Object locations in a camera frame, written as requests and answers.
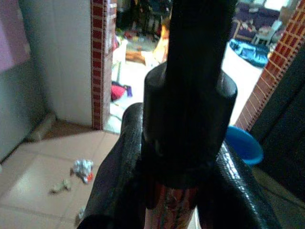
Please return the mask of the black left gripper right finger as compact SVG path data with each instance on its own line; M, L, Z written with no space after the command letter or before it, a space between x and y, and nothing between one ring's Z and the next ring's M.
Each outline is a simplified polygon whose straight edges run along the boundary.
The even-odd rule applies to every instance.
M203 229L281 228L251 168L226 141L200 187L197 209Z

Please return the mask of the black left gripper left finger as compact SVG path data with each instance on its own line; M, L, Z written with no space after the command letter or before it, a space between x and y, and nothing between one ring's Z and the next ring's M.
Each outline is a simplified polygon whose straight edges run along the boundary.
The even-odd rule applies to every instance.
M141 160L143 104L130 105L121 133L100 164L80 229L142 229L145 185Z

